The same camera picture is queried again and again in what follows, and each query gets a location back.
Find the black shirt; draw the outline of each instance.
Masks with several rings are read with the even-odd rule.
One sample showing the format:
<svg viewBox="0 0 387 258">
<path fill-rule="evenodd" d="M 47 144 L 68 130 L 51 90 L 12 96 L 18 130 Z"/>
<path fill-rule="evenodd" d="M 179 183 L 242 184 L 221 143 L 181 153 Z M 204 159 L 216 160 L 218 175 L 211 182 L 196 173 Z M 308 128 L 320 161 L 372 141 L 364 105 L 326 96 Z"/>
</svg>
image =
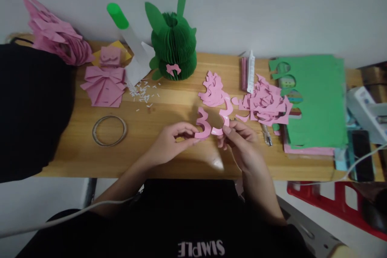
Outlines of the black shirt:
<svg viewBox="0 0 387 258">
<path fill-rule="evenodd" d="M 232 181 L 209 180 L 147 180 L 140 199 L 114 219 L 87 212 L 40 230 L 17 257 L 81 255 L 313 257 L 294 226 L 268 225 Z"/>
</svg>

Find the white cable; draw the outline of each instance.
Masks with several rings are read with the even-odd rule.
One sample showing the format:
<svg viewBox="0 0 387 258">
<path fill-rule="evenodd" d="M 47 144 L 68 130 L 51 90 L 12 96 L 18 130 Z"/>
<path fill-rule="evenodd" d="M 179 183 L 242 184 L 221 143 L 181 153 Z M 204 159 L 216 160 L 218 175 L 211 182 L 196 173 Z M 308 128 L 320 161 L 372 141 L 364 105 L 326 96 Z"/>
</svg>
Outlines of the white cable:
<svg viewBox="0 0 387 258">
<path fill-rule="evenodd" d="M 374 151 L 372 151 L 372 152 L 370 152 L 370 153 L 360 157 L 358 160 L 356 160 L 356 162 L 353 165 L 351 165 L 349 167 L 349 169 L 347 170 L 346 174 L 341 179 L 338 179 L 338 180 L 335 180 L 335 181 L 321 181 L 321 182 L 315 182 L 315 183 L 297 183 L 297 182 L 293 182 L 293 181 L 289 181 L 289 182 L 292 183 L 292 184 L 296 184 L 296 185 L 316 185 L 316 184 L 335 183 L 335 182 L 338 182 L 338 181 L 343 181 L 344 179 L 347 179 L 348 175 L 351 173 L 351 171 L 355 168 L 356 165 L 358 165 L 361 161 L 363 161 L 367 157 L 373 155 L 374 153 L 378 152 L 379 150 L 383 149 L 386 146 L 387 146 L 387 143 L 384 144 L 384 145 L 380 145 Z"/>
<path fill-rule="evenodd" d="M 75 218 L 76 216 L 79 216 L 79 215 L 87 212 L 88 210 L 96 208 L 96 207 L 98 207 L 100 205 L 103 205 L 103 204 L 123 204 L 125 202 L 130 201 L 133 198 L 134 198 L 134 196 L 131 197 L 131 198 L 128 198 L 127 200 L 123 200 L 123 201 L 103 201 L 103 202 L 96 203 L 94 205 L 90 205 L 87 208 L 84 208 L 84 209 L 82 209 L 82 210 L 80 210 L 80 211 L 78 211 L 78 212 L 76 212 L 74 214 L 65 216 L 63 218 L 59 218 L 57 220 L 46 222 L 46 223 L 43 223 L 43 224 L 40 224 L 40 225 L 37 225 L 37 226 L 32 226 L 32 227 L 28 227 L 28 228 L 21 228 L 21 229 L 19 228 L 19 229 L 10 229 L 10 230 L 6 230 L 6 231 L 0 231 L 0 239 L 6 238 L 6 237 L 10 237 L 10 236 L 20 235 L 20 234 L 24 234 L 24 233 L 29 233 L 29 232 L 33 232 L 33 231 L 37 231 L 37 230 L 41 230 L 41 229 L 45 229 L 45 228 L 50 228 L 52 226 L 56 226 L 58 224 L 61 224 L 61 223 L 66 222 L 68 220 L 71 220 L 72 218 Z"/>
</svg>

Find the wooden table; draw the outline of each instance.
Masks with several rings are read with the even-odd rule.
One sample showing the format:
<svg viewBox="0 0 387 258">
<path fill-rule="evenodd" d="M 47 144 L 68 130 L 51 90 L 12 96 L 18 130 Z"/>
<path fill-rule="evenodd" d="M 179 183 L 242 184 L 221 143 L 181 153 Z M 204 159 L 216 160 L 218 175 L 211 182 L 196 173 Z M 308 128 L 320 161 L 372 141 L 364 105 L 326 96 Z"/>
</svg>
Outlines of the wooden table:
<svg viewBox="0 0 387 258">
<path fill-rule="evenodd" d="M 101 46 L 106 46 L 108 43 L 90 42 L 90 44 L 93 51 L 98 51 Z M 75 81 L 75 105 L 70 123 L 62 134 L 55 159 L 38 175 L 119 177 L 149 148 L 165 125 L 178 121 L 195 124 L 198 107 L 204 106 L 198 97 L 198 92 L 206 91 L 202 83 L 208 70 L 221 76 L 225 92 L 231 97 L 241 98 L 244 92 L 240 90 L 238 60 L 237 56 L 198 53 L 197 68 L 189 79 L 153 81 L 150 74 L 147 76 L 150 87 L 146 93 L 154 96 L 150 98 L 148 104 L 140 102 L 139 97 L 133 101 L 133 97 L 127 91 L 123 95 L 120 108 L 92 107 L 87 93 L 79 87 L 85 82 L 86 65 L 79 67 Z M 256 59 L 255 70 L 256 73 L 270 80 L 267 59 Z M 360 71 L 347 70 L 347 84 L 349 87 L 361 86 Z M 210 124 L 220 128 L 223 122 L 218 113 L 221 108 L 225 108 L 225 105 L 216 108 L 204 106 L 204 108 L 209 113 Z M 238 111 L 234 106 L 230 117 L 235 114 L 245 116 L 246 113 L 246 111 Z M 119 116 L 128 126 L 126 138 L 118 145 L 109 148 L 98 146 L 92 138 L 95 122 L 106 115 Z M 122 128 L 119 122 L 111 119 L 104 123 L 101 123 L 98 131 L 101 140 L 110 142 L 121 135 Z M 275 136 L 271 128 L 269 131 L 273 146 L 268 147 L 264 143 L 259 123 L 248 121 L 247 124 L 260 136 L 261 150 L 273 179 L 329 181 L 344 176 L 344 172 L 334 169 L 332 158 L 290 159 L 283 151 L 281 138 Z M 377 170 L 375 178 L 377 181 L 384 181 L 378 154 L 373 158 Z M 231 152 L 218 150 L 215 136 L 200 142 L 169 163 L 155 168 L 151 173 L 151 177 L 173 179 L 237 179 L 240 176 L 241 172 L 235 165 Z"/>
</svg>

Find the smartphone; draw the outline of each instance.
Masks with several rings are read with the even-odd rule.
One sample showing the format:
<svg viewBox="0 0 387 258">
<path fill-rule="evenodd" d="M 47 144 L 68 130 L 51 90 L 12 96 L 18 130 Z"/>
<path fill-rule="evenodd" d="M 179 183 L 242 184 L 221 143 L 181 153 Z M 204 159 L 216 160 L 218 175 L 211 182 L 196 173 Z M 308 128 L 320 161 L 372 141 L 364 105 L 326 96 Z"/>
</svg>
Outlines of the smartphone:
<svg viewBox="0 0 387 258">
<path fill-rule="evenodd" d="M 370 138 L 366 130 L 348 131 L 348 141 L 350 165 L 371 152 Z M 351 178 L 359 182 L 375 181 L 372 155 L 363 159 L 355 166 L 351 172 Z"/>
</svg>

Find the green honeycomb paper rabbit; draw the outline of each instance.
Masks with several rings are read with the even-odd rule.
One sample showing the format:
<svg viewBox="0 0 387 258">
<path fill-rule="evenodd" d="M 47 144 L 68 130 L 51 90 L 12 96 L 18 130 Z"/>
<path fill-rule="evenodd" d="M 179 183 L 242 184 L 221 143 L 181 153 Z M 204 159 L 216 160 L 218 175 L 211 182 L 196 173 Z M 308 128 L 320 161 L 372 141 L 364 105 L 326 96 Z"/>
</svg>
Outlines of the green honeycomb paper rabbit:
<svg viewBox="0 0 387 258">
<path fill-rule="evenodd" d="M 156 6 L 145 2 L 145 12 L 152 27 L 155 57 L 149 66 L 156 70 L 152 79 L 165 77 L 178 81 L 187 79 L 196 68 L 196 28 L 191 28 L 183 17 L 185 0 L 178 0 L 177 13 L 161 14 Z"/>
</svg>

